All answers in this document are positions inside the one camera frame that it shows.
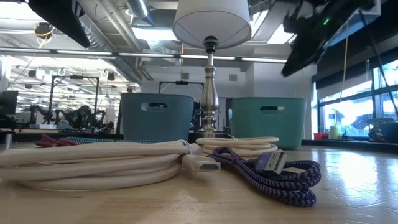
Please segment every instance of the white braided cable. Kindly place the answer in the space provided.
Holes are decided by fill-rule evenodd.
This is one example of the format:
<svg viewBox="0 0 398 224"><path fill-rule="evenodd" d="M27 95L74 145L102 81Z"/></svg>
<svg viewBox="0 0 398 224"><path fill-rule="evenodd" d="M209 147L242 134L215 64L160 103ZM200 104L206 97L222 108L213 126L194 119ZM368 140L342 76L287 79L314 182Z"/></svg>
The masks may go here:
<svg viewBox="0 0 398 224"><path fill-rule="evenodd" d="M230 147L234 152L242 157L257 157L265 152L274 152L278 147L273 142L277 142L277 137L260 137L260 138L200 138L196 140L207 154L212 154L213 150L218 147Z"/></svg>
<svg viewBox="0 0 398 224"><path fill-rule="evenodd" d="M167 180L179 173L181 155L200 153L181 141L15 149L0 154L0 178L45 190L117 189Z"/></svg>

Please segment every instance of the yellow cable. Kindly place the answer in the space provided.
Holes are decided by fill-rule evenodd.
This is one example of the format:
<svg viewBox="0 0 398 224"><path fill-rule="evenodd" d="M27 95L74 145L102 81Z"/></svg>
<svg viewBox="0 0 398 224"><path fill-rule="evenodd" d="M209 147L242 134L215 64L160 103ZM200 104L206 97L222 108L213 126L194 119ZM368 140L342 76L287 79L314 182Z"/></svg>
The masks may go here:
<svg viewBox="0 0 398 224"><path fill-rule="evenodd" d="M36 34L36 36L39 36L39 37L45 37L45 36L47 36L47 35L50 35L50 34L55 30L55 27L53 27L52 30L51 30L50 32L46 33L46 34L38 34L38 33L36 33L36 28L37 28L37 27L35 27L35 28L33 29L33 32Z"/></svg>
<svg viewBox="0 0 398 224"><path fill-rule="evenodd" d="M346 74L347 74L347 52L348 52L348 21L347 21L347 28L346 28L346 47L345 47L345 52L344 52L344 69L343 69L343 83L341 84L341 93L340 93L340 100L339 100L339 104L341 103L341 99L343 97L343 91L344 91L344 84L346 81ZM337 121L338 121L338 113L336 114L336 123L335 125L337 125Z"/></svg>

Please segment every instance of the workbench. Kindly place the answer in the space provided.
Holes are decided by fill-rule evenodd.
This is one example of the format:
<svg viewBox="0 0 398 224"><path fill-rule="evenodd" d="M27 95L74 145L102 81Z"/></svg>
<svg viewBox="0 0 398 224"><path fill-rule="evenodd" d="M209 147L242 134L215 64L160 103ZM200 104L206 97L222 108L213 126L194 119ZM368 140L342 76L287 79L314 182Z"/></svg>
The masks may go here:
<svg viewBox="0 0 398 224"><path fill-rule="evenodd" d="M321 164L312 208L284 205L229 170L183 170L161 183L96 192L35 190L0 179L0 223L398 223L397 155L321 146L286 153L288 161Z"/></svg>

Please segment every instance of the cable tie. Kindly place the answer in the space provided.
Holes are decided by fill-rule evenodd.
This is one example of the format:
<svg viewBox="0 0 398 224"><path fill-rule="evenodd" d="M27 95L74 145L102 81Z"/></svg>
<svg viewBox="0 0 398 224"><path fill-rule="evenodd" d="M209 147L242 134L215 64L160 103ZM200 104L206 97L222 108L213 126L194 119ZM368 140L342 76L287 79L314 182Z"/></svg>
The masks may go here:
<svg viewBox="0 0 398 224"><path fill-rule="evenodd" d="M184 144L184 146L188 146L189 147L189 154L193 154L192 152L192 146L191 144L189 144L186 140L178 140L179 142L182 142Z"/></svg>
<svg viewBox="0 0 398 224"><path fill-rule="evenodd" d="M234 141L237 141L238 140L238 138L236 138L236 137L234 137L234 136L232 136L232 135L230 135L230 134L227 134L229 137L231 137L231 138L233 138L234 139Z"/></svg>

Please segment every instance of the usb plug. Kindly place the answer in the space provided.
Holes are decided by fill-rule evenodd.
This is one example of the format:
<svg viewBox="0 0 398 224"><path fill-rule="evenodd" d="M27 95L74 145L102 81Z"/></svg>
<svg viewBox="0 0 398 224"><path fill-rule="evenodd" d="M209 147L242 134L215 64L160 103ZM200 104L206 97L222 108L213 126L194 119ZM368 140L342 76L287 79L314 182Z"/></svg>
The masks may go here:
<svg viewBox="0 0 398 224"><path fill-rule="evenodd" d="M278 149L275 152L265 152L261 154L257 161L256 172L275 172L280 174L286 163L286 153Z"/></svg>

